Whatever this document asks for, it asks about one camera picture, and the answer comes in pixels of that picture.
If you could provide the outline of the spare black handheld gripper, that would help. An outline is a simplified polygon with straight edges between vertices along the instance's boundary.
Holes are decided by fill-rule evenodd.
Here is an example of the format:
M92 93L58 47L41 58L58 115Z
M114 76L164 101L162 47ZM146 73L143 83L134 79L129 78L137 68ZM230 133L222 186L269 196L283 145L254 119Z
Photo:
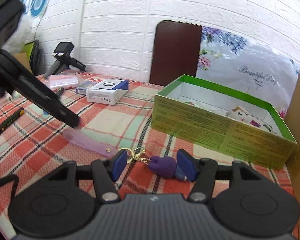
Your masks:
M43 75L46 79L51 75L57 75L61 72L70 69L70 66L77 68L78 70L85 72L86 66L79 62L70 54L74 49L72 42L59 42L55 50L53 51L53 56L56 59L52 66Z

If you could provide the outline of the red blue card box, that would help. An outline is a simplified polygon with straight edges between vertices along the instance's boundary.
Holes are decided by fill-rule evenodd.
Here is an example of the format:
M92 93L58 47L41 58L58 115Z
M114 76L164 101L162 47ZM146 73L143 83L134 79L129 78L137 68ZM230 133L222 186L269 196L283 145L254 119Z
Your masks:
M83 82L82 84L80 84L78 87L76 87L75 92L78 95L86 96L87 90L101 81L102 80L100 80L100 79L87 80L87 81Z

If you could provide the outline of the green cardboard box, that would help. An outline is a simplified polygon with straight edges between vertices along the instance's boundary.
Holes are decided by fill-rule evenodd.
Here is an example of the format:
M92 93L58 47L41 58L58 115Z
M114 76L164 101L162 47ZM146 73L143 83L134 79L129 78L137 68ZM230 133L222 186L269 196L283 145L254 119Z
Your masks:
M271 125L273 133L227 117L236 106ZM284 166L298 145L270 103L189 75L155 95L152 128L274 170Z

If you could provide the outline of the brown cardboard box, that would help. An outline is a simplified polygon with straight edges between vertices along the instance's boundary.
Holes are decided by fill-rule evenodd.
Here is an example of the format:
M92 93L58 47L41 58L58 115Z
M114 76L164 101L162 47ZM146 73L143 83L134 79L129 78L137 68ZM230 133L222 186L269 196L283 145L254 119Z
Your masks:
M30 73L32 73L29 59L25 52L16 53L13 55L16 60L18 60Z

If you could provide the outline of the purple figure keychain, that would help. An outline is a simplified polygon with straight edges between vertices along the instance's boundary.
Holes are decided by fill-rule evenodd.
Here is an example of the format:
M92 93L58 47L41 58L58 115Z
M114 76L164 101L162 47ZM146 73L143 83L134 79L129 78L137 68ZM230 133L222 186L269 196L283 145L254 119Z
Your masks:
M126 150L128 153L127 163L131 163L133 161L143 163L147 165L148 169L151 172L164 179L176 178L179 181L187 180L185 174L178 166L176 160L172 157L159 157L155 155L147 158L145 156L146 150L144 147L139 147L134 150L130 148L121 149Z

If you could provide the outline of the pink pack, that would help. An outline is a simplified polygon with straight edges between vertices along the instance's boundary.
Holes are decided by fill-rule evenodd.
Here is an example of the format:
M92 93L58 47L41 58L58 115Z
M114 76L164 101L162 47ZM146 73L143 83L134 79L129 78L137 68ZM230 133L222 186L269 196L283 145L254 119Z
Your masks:
M45 80L45 84L51 90L73 89L79 85L79 80L75 75L51 75Z

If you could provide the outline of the white blue HP box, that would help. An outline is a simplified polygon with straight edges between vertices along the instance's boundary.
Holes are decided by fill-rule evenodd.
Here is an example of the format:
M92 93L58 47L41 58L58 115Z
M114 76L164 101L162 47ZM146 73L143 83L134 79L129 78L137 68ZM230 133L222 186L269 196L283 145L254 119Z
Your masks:
M107 79L88 88L87 102L115 105L129 91L128 80Z

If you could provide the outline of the black white marker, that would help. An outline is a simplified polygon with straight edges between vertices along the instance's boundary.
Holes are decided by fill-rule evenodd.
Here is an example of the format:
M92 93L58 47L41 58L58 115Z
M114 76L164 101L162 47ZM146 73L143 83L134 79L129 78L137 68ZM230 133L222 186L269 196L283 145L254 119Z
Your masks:
M23 114L25 110L23 107L20 107L17 111L15 111L12 115L7 117L1 124L0 124L0 135L16 120L18 120Z

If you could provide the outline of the floral white pillow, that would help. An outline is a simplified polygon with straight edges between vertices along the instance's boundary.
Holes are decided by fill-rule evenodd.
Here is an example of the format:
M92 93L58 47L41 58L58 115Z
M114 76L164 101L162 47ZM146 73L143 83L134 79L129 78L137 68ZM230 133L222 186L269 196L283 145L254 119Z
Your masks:
M270 103L284 118L300 62L253 39L202 27L196 76Z

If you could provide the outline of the white plastic bag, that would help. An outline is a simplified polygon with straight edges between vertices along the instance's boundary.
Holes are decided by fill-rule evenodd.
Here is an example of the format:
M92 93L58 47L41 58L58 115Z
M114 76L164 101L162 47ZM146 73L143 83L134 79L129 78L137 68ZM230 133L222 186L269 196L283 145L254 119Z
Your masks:
M11 54L21 53L28 36L31 33L32 20L29 15L23 15L13 35L2 46L2 49Z

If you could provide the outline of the floral grey fabric pouch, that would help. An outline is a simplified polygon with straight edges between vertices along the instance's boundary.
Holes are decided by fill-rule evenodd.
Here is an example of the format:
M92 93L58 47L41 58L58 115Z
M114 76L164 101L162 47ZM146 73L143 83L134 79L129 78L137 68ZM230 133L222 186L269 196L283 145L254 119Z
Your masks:
M251 115L243 106L236 106L232 110L228 111L227 117L262 129L263 131L273 133L273 128L271 125Z

